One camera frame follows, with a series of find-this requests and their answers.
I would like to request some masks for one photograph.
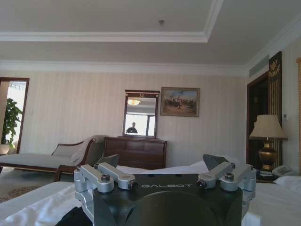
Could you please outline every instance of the crown molding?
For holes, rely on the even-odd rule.
[[[204,35],[207,38],[207,41],[210,38],[211,32],[213,30],[216,19],[220,13],[223,2],[224,0],[213,0],[211,3],[211,7],[204,28]]]
[[[203,32],[0,32],[0,41],[207,42]]]
[[[155,73],[230,77],[246,77],[248,73],[245,68],[240,66],[226,65],[144,64],[118,62],[104,63],[74,61],[0,61],[0,71]]]
[[[277,52],[285,49],[292,42],[301,37],[301,13],[288,23],[274,38],[272,38],[255,56],[245,65],[251,69],[265,56],[270,58]]]

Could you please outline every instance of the dresser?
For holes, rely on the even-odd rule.
[[[165,168],[166,145],[160,139],[106,137],[103,155],[119,154],[121,166],[155,170]]]

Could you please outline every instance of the lampshade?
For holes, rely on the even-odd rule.
[[[257,116],[257,122],[250,135],[250,138],[258,137],[278,139],[287,138],[279,124],[277,115],[262,114]]]
[[[127,103],[129,105],[133,105],[133,106],[140,104],[140,102],[141,102],[140,100],[136,100],[136,99],[128,99],[127,100]]]

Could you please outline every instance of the mirror frame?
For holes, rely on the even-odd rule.
[[[20,153],[20,146],[21,146],[21,139],[22,139],[23,123],[24,123],[24,118],[25,118],[27,93],[28,93],[28,87],[29,87],[29,78],[0,77],[0,84],[1,84],[2,81],[25,81],[26,82],[24,105],[23,105],[23,109],[22,109],[23,115],[22,115],[22,119],[21,119],[18,147],[17,147],[17,150],[16,150],[16,153],[19,154]]]
[[[152,90],[129,90],[126,89],[126,100],[124,104],[124,116],[123,116],[123,130],[122,136],[124,137],[139,137],[139,138],[157,138],[157,121],[158,121],[158,101],[160,91]],[[126,126],[126,116],[127,116],[127,100],[129,97],[145,97],[145,98],[155,98],[156,99],[156,108],[155,108],[155,131],[153,136],[143,136],[143,135],[129,135],[125,133]]]

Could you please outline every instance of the silver bracket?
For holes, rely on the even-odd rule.
[[[138,184],[135,176],[126,174],[103,162],[91,167],[83,165],[74,171],[75,197],[81,201],[84,213],[94,225],[94,206],[91,189],[97,188],[100,193],[109,193],[114,189],[114,181],[124,190],[135,190]]]
[[[255,198],[256,170],[252,165],[239,166],[232,174],[226,174],[221,178],[223,190],[234,192],[238,187],[243,191],[242,217],[244,217],[249,210],[250,201]]]
[[[232,172],[231,163],[222,162],[217,167],[210,170],[208,173],[199,174],[197,186],[202,189],[214,188],[216,181],[229,172]]]

